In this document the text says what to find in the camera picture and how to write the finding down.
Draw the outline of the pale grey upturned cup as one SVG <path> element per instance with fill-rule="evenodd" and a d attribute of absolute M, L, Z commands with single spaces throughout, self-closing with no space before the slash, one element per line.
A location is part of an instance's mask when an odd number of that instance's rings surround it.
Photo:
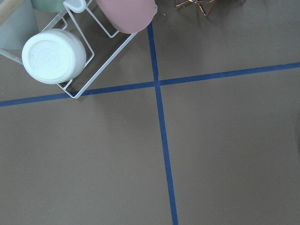
<path fill-rule="evenodd" d="M 32 3 L 26 0 L 0 26 L 0 47 L 9 50 L 22 49 L 28 39 L 38 33 Z"/>

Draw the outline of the green upturned cup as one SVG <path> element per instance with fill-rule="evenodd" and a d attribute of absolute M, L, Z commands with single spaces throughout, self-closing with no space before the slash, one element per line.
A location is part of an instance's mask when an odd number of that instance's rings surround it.
<path fill-rule="evenodd" d="M 45 13 L 56 13 L 65 9 L 63 0 L 31 0 L 35 10 Z"/>

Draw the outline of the white upturned cup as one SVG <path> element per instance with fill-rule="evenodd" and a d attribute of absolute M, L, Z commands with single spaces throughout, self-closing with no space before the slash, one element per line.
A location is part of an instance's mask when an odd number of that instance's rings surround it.
<path fill-rule="evenodd" d="M 86 65 L 86 51 L 80 39 L 69 31 L 49 29 L 31 37 L 22 49 L 27 73 L 45 84 L 76 78 Z"/>

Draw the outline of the pink upturned cup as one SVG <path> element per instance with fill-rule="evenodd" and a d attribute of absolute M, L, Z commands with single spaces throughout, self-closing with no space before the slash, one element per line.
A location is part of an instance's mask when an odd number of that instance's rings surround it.
<path fill-rule="evenodd" d="M 114 28 L 126 34 L 145 29 L 156 8 L 153 0 L 98 0 L 97 4 Z"/>

